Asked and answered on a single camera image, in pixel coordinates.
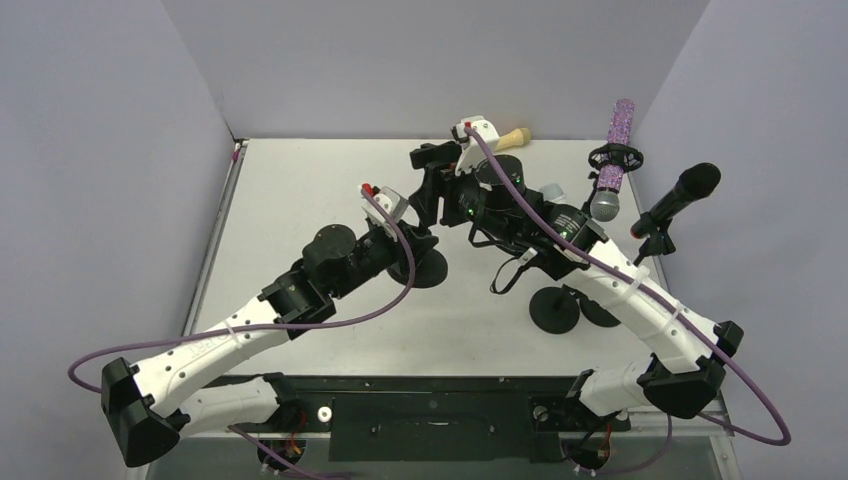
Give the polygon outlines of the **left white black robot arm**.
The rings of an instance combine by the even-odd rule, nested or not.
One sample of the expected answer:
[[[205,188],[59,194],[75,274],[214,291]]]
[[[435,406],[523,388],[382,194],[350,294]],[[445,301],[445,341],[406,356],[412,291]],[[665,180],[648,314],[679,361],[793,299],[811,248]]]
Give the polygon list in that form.
[[[325,226],[290,270],[198,339],[104,366],[101,408],[125,465],[147,465],[185,437],[231,424],[291,427],[299,405],[281,375],[235,381],[227,371],[323,323],[335,314],[335,300],[382,272],[416,276],[438,239],[425,227],[398,227],[399,236],[372,225],[356,237],[344,225]]]

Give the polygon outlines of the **black tripod shock-mount stand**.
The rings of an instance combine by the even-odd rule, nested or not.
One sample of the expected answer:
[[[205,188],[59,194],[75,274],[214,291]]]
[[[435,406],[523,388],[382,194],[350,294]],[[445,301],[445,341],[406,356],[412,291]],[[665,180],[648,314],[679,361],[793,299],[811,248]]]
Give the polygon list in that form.
[[[607,143],[592,150],[588,163],[592,191],[582,210],[597,222],[609,222],[620,211],[619,193],[624,176],[639,169],[644,155],[637,149],[620,143]]]

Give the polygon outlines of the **purple glitter microphone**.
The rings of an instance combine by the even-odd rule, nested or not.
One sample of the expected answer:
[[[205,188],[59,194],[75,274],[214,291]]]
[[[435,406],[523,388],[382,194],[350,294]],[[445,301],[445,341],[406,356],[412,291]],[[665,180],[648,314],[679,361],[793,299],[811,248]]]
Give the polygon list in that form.
[[[635,104],[630,99],[617,100],[607,134],[607,143],[592,156],[597,165],[594,190],[589,200],[589,213],[598,222],[609,222],[619,213],[619,192],[628,170],[628,155]]]

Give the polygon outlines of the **black round-base stand white mic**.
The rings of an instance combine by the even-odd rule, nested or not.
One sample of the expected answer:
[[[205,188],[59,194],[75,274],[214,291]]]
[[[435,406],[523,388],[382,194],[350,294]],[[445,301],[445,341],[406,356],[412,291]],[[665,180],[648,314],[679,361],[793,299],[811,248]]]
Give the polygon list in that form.
[[[529,314],[542,331],[561,335],[573,330],[581,311],[575,291],[567,286],[545,287],[531,297]]]

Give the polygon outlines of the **white microphone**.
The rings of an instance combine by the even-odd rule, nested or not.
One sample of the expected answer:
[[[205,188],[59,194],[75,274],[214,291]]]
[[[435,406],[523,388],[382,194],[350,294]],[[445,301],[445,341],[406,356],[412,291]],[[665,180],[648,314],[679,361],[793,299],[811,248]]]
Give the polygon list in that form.
[[[545,202],[552,204],[567,204],[567,196],[558,183],[551,183],[539,189]]]

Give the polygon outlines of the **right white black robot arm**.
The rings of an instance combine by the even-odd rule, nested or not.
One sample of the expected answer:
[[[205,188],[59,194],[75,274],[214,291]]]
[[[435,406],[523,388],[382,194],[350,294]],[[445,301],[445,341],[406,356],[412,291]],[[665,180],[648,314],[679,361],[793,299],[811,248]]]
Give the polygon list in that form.
[[[528,189],[518,158],[497,155],[459,173],[461,153],[454,142],[412,151],[413,168],[424,174],[410,197],[419,220],[425,226],[469,224],[485,245],[561,281],[573,303],[595,303],[650,349],[646,361],[583,372],[563,402],[566,418],[588,427],[647,405],[681,419],[699,415],[717,397],[742,329],[688,311],[552,187]]]

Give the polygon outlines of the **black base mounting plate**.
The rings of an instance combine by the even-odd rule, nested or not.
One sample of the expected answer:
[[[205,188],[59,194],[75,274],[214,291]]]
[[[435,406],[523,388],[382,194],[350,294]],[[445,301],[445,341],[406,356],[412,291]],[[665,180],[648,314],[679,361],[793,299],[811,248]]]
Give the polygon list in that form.
[[[572,376],[356,377],[267,374],[280,407],[251,434],[326,437],[332,462],[558,463],[598,417],[580,407]]]

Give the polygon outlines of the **black microphone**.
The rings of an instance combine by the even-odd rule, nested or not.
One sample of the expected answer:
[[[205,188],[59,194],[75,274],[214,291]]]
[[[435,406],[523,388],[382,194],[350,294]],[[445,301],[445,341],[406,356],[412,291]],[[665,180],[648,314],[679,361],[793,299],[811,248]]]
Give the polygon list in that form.
[[[631,226],[631,235],[641,239],[667,228],[683,209],[709,197],[721,178],[720,169],[712,163],[703,162],[684,170],[672,189]]]

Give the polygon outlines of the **cream beige microphone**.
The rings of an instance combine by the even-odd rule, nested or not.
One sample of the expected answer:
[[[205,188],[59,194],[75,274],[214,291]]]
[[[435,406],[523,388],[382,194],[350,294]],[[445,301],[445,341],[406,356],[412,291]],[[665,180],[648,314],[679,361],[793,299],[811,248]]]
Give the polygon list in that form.
[[[501,136],[496,144],[496,151],[504,151],[513,148],[519,148],[532,140],[532,133],[529,128],[517,128],[511,132]]]

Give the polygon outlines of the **black round-base stand right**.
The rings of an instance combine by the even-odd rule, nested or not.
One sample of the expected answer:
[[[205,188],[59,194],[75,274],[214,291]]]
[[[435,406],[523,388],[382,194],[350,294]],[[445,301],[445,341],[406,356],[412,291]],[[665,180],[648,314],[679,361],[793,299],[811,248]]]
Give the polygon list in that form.
[[[643,213],[637,222],[631,227],[631,233],[642,239],[638,255],[633,264],[640,266],[649,257],[669,255],[676,251],[670,234],[668,232],[672,218],[667,214]],[[581,312],[587,320],[599,327],[612,328],[618,326],[620,321],[608,310],[594,300],[583,295],[579,300]]]

